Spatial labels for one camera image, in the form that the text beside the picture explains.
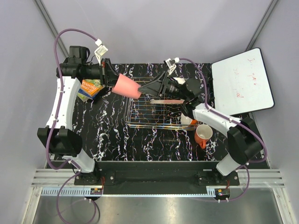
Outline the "pink beige plate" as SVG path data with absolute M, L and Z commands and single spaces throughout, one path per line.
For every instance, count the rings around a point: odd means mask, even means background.
M 164 100 L 151 100 L 151 104 L 159 104 L 159 105 L 176 105 L 176 104 L 182 104 L 184 100 L 178 100 L 178 99 L 164 99 Z

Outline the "pink plastic cup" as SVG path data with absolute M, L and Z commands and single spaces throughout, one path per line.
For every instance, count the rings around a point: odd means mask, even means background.
M 139 87 L 141 86 L 134 80 L 123 74 L 119 74 L 118 80 L 112 88 L 112 92 L 124 97 L 138 99 L 141 95 L 138 91 Z

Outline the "wire dish rack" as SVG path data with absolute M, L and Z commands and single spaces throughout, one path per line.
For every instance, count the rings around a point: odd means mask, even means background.
M 149 94 L 142 94 L 138 99 L 127 98 L 124 121 L 133 128 L 156 128 L 173 130 L 193 130 L 199 125 L 182 124 L 178 104 L 152 104 L 156 100 Z

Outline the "white orange bowl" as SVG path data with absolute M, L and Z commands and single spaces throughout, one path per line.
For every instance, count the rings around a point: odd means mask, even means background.
M 181 116 L 180 116 L 180 123 L 183 126 L 189 126 L 189 127 L 197 126 L 199 124 L 199 122 L 197 120 L 191 119 L 191 118 L 185 116 L 184 114 L 181 114 Z

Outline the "white scalloped plate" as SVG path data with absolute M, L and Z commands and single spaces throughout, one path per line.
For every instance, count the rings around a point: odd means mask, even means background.
M 178 84 L 184 84 L 186 82 L 184 78 L 175 77 L 174 79 L 177 81 Z

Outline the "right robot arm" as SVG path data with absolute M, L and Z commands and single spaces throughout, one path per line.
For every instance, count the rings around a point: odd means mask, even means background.
M 216 165 L 212 173 L 213 182 L 223 185 L 229 174 L 248 163 L 265 145 L 253 119 L 239 119 L 225 115 L 210 107 L 204 100 L 206 89 L 201 88 L 199 79 L 189 78 L 180 84 L 175 78 L 163 72 L 138 88 L 139 92 L 161 97 L 168 95 L 183 100 L 181 112 L 194 120 L 201 121 L 226 136 L 228 154 Z

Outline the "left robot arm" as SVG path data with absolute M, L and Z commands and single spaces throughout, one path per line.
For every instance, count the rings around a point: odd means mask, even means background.
M 115 86 L 119 74 L 112 68 L 110 59 L 102 58 L 107 51 L 104 44 L 99 44 L 94 51 L 98 63 L 88 64 L 88 48 L 70 47 L 70 57 L 57 63 L 57 90 L 49 120 L 37 131 L 46 148 L 48 165 L 54 170 L 61 169 L 63 165 L 56 167 L 50 161 L 50 154 L 60 156 L 65 160 L 63 164 L 70 163 L 85 173 L 84 178 L 91 185 L 100 181 L 101 173 L 97 171 L 95 160 L 84 152 L 82 138 L 73 131 L 72 116 L 83 80 L 98 79 L 104 86 Z

